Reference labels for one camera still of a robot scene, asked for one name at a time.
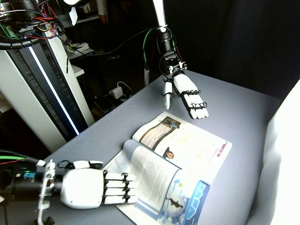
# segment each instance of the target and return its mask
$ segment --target book page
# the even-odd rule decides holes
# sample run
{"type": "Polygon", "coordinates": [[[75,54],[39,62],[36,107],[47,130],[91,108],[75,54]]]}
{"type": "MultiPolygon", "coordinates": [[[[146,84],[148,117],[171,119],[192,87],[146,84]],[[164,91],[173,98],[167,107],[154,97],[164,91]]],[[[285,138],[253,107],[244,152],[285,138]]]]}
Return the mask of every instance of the book page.
{"type": "Polygon", "coordinates": [[[232,144],[167,112],[142,126],[133,139],[211,184],[232,144]]]}
{"type": "Polygon", "coordinates": [[[137,225],[195,224],[210,188],[133,140],[104,169],[136,176],[138,201],[117,207],[137,225]]]}

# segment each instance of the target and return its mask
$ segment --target table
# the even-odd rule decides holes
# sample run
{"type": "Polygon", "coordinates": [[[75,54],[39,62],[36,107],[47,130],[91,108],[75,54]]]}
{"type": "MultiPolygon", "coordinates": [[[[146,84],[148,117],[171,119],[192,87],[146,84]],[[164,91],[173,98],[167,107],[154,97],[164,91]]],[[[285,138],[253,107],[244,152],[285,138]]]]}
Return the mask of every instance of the table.
{"type": "MultiPolygon", "coordinates": [[[[198,224],[245,224],[262,168],[267,123],[280,100],[191,71],[186,71],[186,75],[202,90],[201,96],[208,103],[210,116],[192,120],[179,97],[173,98],[169,112],[232,142],[232,149],[211,185],[198,224]]],[[[165,110],[163,85],[159,77],[47,160],[94,159],[108,163],[140,126],[165,110]]],[[[36,207],[37,202],[13,202],[8,206],[10,224],[31,224],[36,207]]],[[[58,199],[51,201],[44,216],[52,216],[58,225],[133,224],[114,206],[72,210],[58,199]]]]}

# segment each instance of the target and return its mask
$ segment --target white robotic hand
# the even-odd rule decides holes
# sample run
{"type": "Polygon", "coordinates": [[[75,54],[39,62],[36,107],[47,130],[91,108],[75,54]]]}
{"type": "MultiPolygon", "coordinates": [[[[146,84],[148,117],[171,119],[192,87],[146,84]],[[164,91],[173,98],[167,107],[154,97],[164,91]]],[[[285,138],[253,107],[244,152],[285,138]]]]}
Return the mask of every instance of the white robotic hand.
{"type": "Polygon", "coordinates": [[[189,115],[192,119],[203,119],[208,117],[208,111],[206,109],[207,104],[203,102],[200,97],[200,91],[197,86],[187,77],[182,71],[175,74],[173,78],[165,80],[164,97],[165,108],[168,110],[171,106],[172,99],[172,87],[177,95],[182,99],[189,115]]]}
{"type": "Polygon", "coordinates": [[[73,209],[93,209],[104,204],[135,203],[137,201],[135,176],[102,171],[99,168],[101,164],[98,161],[69,163],[68,165],[74,169],[64,174],[61,202],[73,209]]]}

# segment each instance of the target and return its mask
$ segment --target white plug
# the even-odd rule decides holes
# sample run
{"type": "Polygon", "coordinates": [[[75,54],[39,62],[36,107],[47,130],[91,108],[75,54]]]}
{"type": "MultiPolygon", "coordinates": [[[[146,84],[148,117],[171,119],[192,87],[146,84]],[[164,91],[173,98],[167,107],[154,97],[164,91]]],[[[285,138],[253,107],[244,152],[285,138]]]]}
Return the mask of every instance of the white plug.
{"type": "Polygon", "coordinates": [[[118,99],[123,95],[123,90],[121,87],[116,87],[109,92],[109,95],[113,96],[115,99],[118,99]]]}

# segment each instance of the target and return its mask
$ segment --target light strip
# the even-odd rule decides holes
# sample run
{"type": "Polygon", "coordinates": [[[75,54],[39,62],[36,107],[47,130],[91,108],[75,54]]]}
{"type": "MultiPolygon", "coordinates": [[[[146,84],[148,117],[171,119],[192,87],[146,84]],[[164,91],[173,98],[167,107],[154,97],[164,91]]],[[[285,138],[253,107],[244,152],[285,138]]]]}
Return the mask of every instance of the light strip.
{"type": "Polygon", "coordinates": [[[73,121],[72,121],[72,119],[71,119],[69,113],[67,112],[67,110],[66,110],[66,108],[64,107],[63,103],[61,102],[60,97],[58,96],[58,94],[56,93],[56,91],[55,91],[53,85],[51,84],[51,82],[50,82],[50,80],[49,80],[49,78],[48,78],[46,72],[44,71],[44,68],[42,67],[41,63],[40,63],[39,60],[38,60],[37,55],[36,55],[35,52],[33,51],[33,48],[32,48],[32,47],[29,47],[29,50],[30,50],[30,52],[31,52],[31,54],[32,54],[32,56],[33,56],[33,58],[34,58],[34,60],[37,62],[37,65],[38,65],[39,69],[41,70],[41,72],[42,72],[44,78],[46,79],[46,81],[47,81],[47,83],[48,83],[48,85],[49,85],[51,91],[53,92],[54,96],[56,97],[56,100],[57,100],[58,103],[60,104],[62,110],[64,111],[64,113],[65,113],[65,115],[66,115],[66,117],[67,117],[67,119],[69,120],[70,124],[72,125],[74,131],[76,132],[77,135],[79,135],[79,132],[78,132],[77,128],[75,127],[75,124],[73,123],[73,121]]]}

